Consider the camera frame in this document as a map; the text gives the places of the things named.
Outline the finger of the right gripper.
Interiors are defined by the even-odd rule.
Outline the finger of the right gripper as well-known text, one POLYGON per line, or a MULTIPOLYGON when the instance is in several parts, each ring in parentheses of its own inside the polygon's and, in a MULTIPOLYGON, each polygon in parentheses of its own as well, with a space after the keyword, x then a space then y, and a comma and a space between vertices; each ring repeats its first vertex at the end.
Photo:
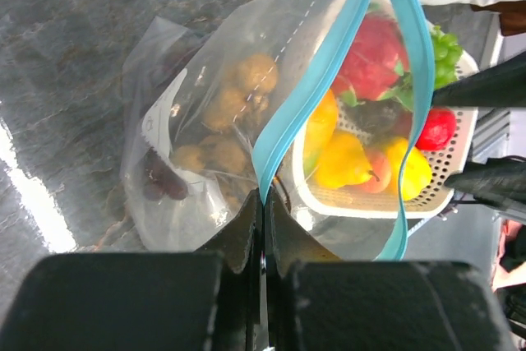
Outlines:
POLYGON ((472 195, 476 203, 525 213, 524 159, 469 161, 462 172, 448 176, 444 186, 472 195))
POLYGON ((524 108, 525 52, 436 90, 434 106, 524 108))

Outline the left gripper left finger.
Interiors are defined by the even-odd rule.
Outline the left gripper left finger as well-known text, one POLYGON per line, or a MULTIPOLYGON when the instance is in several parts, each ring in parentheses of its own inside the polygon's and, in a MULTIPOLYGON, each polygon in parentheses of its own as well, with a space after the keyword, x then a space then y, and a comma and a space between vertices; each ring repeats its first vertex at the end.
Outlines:
POLYGON ((48 256, 23 280, 4 350, 251 350, 259 321, 262 204, 194 252, 48 256))

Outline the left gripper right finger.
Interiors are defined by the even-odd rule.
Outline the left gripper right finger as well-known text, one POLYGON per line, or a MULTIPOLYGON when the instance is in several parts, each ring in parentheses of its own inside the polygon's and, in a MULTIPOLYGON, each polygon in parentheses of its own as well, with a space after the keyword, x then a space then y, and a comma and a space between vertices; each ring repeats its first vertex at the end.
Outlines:
POLYGON ((270 191, 264 209, 270 344, 277 350, 511 350, 510 327, 474 267, 342 261, 270 191))

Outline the dark red plum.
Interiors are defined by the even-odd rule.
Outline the dark red plum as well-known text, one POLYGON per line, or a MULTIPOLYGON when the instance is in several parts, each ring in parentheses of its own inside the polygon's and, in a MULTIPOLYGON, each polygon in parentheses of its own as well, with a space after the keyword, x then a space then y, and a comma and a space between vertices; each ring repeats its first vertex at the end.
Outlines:
POLYGON ((397 120, 394 122, 392 132, 396 136, 401 136, 406 139, 409 138, 413 122, 413 114, 411 112, 402 112, 397 120))

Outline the orange peach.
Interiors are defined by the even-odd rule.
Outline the orange peach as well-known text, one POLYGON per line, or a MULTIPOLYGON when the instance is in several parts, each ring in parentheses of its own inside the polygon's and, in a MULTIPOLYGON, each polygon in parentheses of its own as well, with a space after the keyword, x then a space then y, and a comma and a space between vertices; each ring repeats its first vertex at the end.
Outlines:
POLYGON ((376 148, 366 148, 366 156, 372 166, 373 176, 367 182, 360 184, 359 187, 366 193, 383 192, 391 180, 391 168, 387 156, 376 148))

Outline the dark purple grape bunch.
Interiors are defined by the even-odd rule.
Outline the dark purple grape bunch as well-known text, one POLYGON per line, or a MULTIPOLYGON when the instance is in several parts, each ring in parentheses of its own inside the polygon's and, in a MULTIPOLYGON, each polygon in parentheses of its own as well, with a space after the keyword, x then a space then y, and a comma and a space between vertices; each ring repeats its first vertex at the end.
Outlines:
POLYGON ((148 149, 143 161, 142 192, 149 201, 159 201, 164 196, 182 201, 188 196, 188 187, 153 149, 148 149))

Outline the yellow lemon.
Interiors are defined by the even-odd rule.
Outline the yellow lemon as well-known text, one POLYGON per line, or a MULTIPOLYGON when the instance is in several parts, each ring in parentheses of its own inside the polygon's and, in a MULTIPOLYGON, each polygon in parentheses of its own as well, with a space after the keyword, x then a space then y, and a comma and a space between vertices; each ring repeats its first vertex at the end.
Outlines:
POLYGON ((313 177, 320 187, 335 190, 368 182, 376 174, 360 140, 336 130, 318 158, 313 177))

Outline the brown longan bunch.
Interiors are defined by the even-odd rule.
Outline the brown longan bunch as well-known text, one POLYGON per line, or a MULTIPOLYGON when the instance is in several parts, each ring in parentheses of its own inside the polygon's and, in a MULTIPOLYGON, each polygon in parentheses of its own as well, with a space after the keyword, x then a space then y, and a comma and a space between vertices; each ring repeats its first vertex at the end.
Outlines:
POLYGON ((254 53, 226 66, 219 87, 198 118, 199 135, 177 145, 170 160, 181 169, 213 176, 228 208, 236 212, 256 188, 249 160, 277 86, 279 70, 267 54, 254 53))

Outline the orange green mango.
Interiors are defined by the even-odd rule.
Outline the orange green mango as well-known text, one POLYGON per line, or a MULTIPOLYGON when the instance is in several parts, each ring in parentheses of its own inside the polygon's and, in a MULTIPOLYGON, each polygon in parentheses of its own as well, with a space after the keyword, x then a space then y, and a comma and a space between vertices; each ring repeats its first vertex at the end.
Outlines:
POLYGON ((328 144, 338 121, 338 104, 332 90, 328 90, 307 120, 303 147, 303 171, 309 176, 318 157, 328 144))

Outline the clear zip top bag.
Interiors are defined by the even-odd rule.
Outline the clear zip top bag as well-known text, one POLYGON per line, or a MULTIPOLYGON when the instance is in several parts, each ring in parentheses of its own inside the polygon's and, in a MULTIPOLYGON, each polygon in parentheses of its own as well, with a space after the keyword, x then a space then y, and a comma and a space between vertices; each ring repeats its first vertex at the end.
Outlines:
POLYGON ((418 0, 252 0, 185 61, 139 118, 124 165, 127 203, 145 247, 186 252, 230 223, 247 197, 279 189, 295 220, 383 217, 395 227, 381 250, 407 245, 402 177, 431 107, 435 66, 418 0), (373 175, 364 141, 323 104, 375 119, 410 79, 413 114, 391 191, 376 205, 349 197, 373 175))

